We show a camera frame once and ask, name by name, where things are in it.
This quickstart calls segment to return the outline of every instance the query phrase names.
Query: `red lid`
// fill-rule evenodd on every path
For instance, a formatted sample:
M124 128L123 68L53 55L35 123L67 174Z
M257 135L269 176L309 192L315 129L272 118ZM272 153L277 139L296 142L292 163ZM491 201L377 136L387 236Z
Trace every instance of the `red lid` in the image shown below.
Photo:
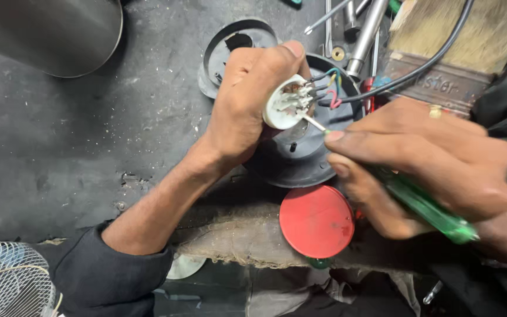
M281 204L279 223L295 250L316 259L340 253L355 229L345 197L322 185L291 190Z

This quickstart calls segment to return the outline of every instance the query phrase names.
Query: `fingernail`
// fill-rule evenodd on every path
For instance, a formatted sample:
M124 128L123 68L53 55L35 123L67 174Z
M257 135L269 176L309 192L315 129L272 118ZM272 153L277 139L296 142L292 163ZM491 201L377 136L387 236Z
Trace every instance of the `fingernail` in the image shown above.
M284 47L287 47L289 51L296 57L299 58L304 55L304 47L300 44L299 41L288 41L283 44Z
M349 167L342 164L330 164L332 169L336 171L336 174L342 178L347 178L349 176Z
M326 141L326 142L338 141L339 139L343 138L344 135L345 135L345 132L343 132L343 131L332 131L332 132L326 134L324 141Z

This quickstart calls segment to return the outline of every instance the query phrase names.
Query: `white plastic connector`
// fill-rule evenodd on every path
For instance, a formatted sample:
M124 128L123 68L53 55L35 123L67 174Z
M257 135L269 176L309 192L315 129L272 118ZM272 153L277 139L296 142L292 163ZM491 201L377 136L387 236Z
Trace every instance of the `white plastic connector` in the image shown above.
M308 111L308 105L312 101L308 97L309 88L300 88L297 92L284 92L286 86L303 85L306 80L300 75L294 75L282 83L267 101L263 109L263 121L272 128L279 130L290 129L302 120L297 111Z

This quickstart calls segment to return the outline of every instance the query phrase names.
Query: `green screwdriver handle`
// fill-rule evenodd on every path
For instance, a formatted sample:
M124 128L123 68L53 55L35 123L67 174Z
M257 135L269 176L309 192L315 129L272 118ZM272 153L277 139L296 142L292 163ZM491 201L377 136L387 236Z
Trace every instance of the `green screwdriver handle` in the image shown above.
M479 240L476 229L437 203L426 191L400 173L380 166L364 166L407 209L425 219L455 244Z

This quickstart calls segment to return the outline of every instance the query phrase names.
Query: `brush bristles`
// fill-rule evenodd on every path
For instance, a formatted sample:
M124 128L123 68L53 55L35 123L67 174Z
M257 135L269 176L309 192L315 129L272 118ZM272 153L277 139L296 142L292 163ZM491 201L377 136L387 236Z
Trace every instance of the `brush bristles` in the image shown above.
M389 48L430 58L445 43L465 0L415 0ZM476 0L443 63L500 73L507 61L507 0Z

